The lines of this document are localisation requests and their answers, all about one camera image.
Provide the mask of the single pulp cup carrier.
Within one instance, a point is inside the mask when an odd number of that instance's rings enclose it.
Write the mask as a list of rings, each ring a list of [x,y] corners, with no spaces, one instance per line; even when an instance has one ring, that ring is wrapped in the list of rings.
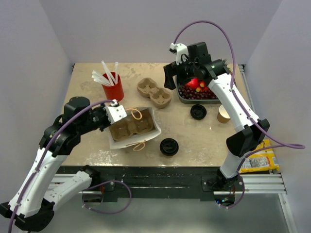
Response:
[[[121,120],[109,127],[110,133],[114,141],[123,141],[136,134],[144,134],[150,132],[154,128],[152,120],[132,119]]]

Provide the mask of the brown paper bag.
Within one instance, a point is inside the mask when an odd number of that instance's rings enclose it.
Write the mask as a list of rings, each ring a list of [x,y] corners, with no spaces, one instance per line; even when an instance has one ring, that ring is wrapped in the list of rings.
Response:
[[[162,133],[152,107],[128,110],[127,117],[106,128],[110,149],[123,149],[150,141]]]

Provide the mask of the black coffee cup lid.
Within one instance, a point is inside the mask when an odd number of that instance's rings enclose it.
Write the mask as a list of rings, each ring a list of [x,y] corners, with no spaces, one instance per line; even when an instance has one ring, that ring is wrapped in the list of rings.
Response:
[[[179,151],[179,144],[173,138],[165,138],[160,143],[160,151],[165,156],[174,156]]]

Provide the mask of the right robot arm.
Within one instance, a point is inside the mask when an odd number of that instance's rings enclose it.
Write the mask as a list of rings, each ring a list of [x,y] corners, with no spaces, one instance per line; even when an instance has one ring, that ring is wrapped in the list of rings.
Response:
[[[170,52],[176,56],[176,60],[164,66],[165,88],[176,88],[174,76],[182,85],[191,78],[198,78],[217,96],[233,122],[236,133],[226,140],[228,155],[216,176],[207,181],[212,189],[227,191],[238,178],[242,160],[263,141],[270,124],[266,119],[261,120],[248,106],[231,82],[233,72],[223,60],[211,59],[206,43],[189,46],[172,43]]]

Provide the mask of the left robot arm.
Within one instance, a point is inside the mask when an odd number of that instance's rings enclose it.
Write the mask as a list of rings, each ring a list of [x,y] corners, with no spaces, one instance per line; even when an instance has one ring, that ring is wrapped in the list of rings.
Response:
[[[8,232],[16,226],[25,232],[39,232],[52,220],[55,211],[79,191],[100,187],[99,172],[82,167],[70,180],[53,190],[48,187],[56,172],[81,142],[81,136],[103,131],[116,122],[117,113],[126,116],[117,100],[90,103],[86,97],[73,97],[61,115],[43,133],[35,161],[15,196],[0,205],[0,214],[10,220]]]

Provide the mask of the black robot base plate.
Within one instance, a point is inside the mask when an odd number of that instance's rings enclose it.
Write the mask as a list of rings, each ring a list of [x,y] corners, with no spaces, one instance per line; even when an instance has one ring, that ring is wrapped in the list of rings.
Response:
[[[94,176],[92,186],[104,202],[121,198],[197,199],[226,206],[244,191],[240,176],[226,180],[218,167],[62,166],[57,174],[73,175],[86,170]]]

